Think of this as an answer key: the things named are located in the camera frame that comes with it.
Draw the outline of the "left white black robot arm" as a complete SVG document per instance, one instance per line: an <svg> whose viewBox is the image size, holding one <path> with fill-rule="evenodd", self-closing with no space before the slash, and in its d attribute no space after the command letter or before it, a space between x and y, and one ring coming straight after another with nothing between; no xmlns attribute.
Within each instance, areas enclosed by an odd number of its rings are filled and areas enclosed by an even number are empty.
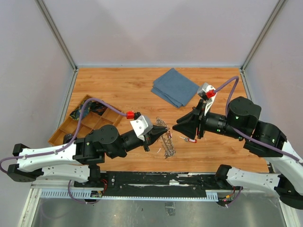
<svg viewBox="0 0 303 227"><path fill-rule="evenodd" d="M101 183L98 165L105 162L105 157L126 157L138 147L149 151L149 146L167 131L165 126L153 125L140 139L134 130L119 134L115 126L108 124L70 145L31 149L16 144L13 153L18 161L8 166L7 175L19 183L37 179L72 180L96 187Z"/></svg>

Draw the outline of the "metal disc with keyrings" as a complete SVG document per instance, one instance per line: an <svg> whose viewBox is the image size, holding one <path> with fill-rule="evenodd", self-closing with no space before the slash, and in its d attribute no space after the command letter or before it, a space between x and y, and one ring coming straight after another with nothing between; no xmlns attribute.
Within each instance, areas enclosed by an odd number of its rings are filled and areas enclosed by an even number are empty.
<svg viewBox="0 0 303 227"><path fill-rule="evenodd" d="M160 117L156 117L156 125L166 126L167 128L169 128L169 126ZM168 137L168 132L166 134L162 135L159 138L159 140L160 140L160 143L161 143L162 147L165 150L165 154L164 154L165 158L172 157L176 154L176 149L174 147L172 138L170 139Z"/></svg>

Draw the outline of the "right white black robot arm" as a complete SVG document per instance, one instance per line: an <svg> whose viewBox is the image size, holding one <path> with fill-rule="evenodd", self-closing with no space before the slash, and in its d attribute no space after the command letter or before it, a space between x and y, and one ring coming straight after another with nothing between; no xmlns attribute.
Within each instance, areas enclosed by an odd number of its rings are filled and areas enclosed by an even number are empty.
<svg viewBox="0 0 303 227"><path fill-rule="evenodd" d="M279 172L260 174L220 165L214 176L215 185L219 189L235 187L267 192L301 210L303 160L277 126L259 120L260 112L260 106L242 96L229 102L226 116L208 112L205 102L200 100L197 107L179 118L172 128L192 140L212 132L245 141L244 149L264 158Z"/></svg>

